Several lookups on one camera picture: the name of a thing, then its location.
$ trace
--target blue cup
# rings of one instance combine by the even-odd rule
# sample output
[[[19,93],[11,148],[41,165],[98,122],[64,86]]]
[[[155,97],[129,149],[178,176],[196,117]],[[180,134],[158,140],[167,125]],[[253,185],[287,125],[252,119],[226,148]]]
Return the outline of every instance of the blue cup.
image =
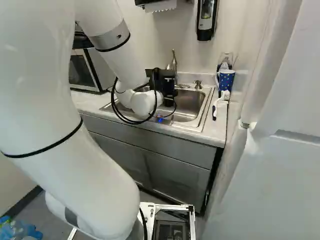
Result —
[[[231,92],[236,72],[234,70],[221,69],[217,74],[219,76],[219,91],[229,90]]]

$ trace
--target sink basin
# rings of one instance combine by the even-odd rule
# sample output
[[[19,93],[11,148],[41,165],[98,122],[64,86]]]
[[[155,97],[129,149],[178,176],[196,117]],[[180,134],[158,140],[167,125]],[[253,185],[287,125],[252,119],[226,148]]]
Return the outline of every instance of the sink basin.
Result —
[[[161,105],[157,108],[154,115],[155,117],[152,117],[149,121],[164,125],[172,125],[173,123],[177,123],[194,128],[198,127],[201,117],[204,113],[206,103],[209,99],[209,95],[212,93],[212,88],[204,86],[199,90],[181,87],[176,87],[175,89],[178,91],[178,96],[174,98],[176,103],[176,110],[174,114],[170,115],[175,109],[174,106],[166,107]],[[147,92],[149,90],[150,86],[144,86],[136,89],[135,91]],[[132,117],[136,119],[145,119],[147,117],[137,116],[131,109],[124,107],[118,100],[115,101],[115,104],[119,111],[126,117]],[[100,110],[109,113],[114,112],[111,103],[103,106]]]

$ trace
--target white countertop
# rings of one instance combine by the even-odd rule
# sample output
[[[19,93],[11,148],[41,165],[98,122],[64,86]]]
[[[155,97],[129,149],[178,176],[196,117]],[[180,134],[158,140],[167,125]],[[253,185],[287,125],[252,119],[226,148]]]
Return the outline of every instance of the white countertop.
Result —
[[[97,95],[72,90],[71,97],[76,108],[82,114],[106,119],[113,122],[118,122],[121,124],[126,124],[122,122],[120,119],[118,119],[118,117],[114,113],[100,110],[100,108],[111,102],[111,93],[109,92]],[[138,127],[141,129],[146,129],[161,134],[166,134],[169,136],[174,136],[177,138],[186,139],[201,144],[224,148],[226,143],[227,132],[228,103],[222,101],[218,104],[217,119],[216,121],[213,121],[212,105],[217,98],[218,91],[215,90],[213,92],[213,97],[209,105],[207,116],[205,116],[205,122],[203,130],[201,132],[149,121],[144,122],[139,126],[133,127]]]

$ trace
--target black soap dispenser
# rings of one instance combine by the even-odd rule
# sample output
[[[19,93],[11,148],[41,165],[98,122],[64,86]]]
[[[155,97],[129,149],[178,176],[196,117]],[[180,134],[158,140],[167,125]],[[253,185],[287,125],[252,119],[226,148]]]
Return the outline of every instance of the black soap dispenser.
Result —
[[[198,0],[196,35],[198,41],[210,41],[218,19],[219,0]]]

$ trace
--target white refrigerator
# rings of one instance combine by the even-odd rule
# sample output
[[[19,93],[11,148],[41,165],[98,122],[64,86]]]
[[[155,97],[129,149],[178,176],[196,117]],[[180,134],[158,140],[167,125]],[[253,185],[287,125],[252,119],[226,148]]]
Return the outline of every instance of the white refrigerator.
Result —
[[[269,2],[203,240],[320,239],[320,1]]]

